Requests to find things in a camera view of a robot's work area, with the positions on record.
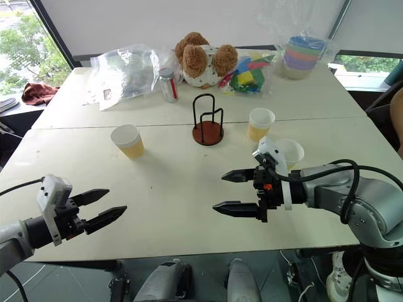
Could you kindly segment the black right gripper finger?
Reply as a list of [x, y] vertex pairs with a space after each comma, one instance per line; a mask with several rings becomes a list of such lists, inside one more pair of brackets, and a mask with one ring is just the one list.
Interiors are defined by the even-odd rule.
[[221, 180], [235, 183], [252, 181], [254, 179], [254, 171], [255, 169], [232, 170], [225, 173], [221, 177]]
[[220, 214], [236, 218], [260, 219], [259, 206], [256, 203], [242, 203], [241, 201], [224, 201], [212, 206]]

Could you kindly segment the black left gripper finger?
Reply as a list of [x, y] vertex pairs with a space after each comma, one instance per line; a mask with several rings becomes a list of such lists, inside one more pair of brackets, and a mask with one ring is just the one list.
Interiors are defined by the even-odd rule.
[[75, 203], [76, 206], [81, 207], [96, 202], [109, 192], [109, 189], [92, 189], [70, 197], [70, 199]]
[[84, 223], [84, 231], [87, 235], [90, 235], [98, 230], [108, 226], [109, 224], [113, 223], [119, 217], [123, 215], [123, 213], [127, 210], [127, 206], [117, 206], [110, 208], [98, 216], [86, 221]]

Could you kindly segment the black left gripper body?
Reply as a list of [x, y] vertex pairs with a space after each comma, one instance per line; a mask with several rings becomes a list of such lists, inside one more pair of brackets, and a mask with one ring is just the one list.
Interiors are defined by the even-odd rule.
[[84, 205], [83, 196], [74, 196], [55, 206], [55, 222], [61, 239], [70, 240], [84, 232], [84, 222], [78, 217], [79, 207]]

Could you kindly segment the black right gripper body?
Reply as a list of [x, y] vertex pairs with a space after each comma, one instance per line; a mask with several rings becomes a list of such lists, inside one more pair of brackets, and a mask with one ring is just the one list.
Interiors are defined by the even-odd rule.
[[253, 187], [257, 190], [258, 215], [257, 219], [268, 222], [268, 210], [276, 210], [284, 204], [281, 181], [273, 177], [261, 166], [257, 166], [253, 175]]

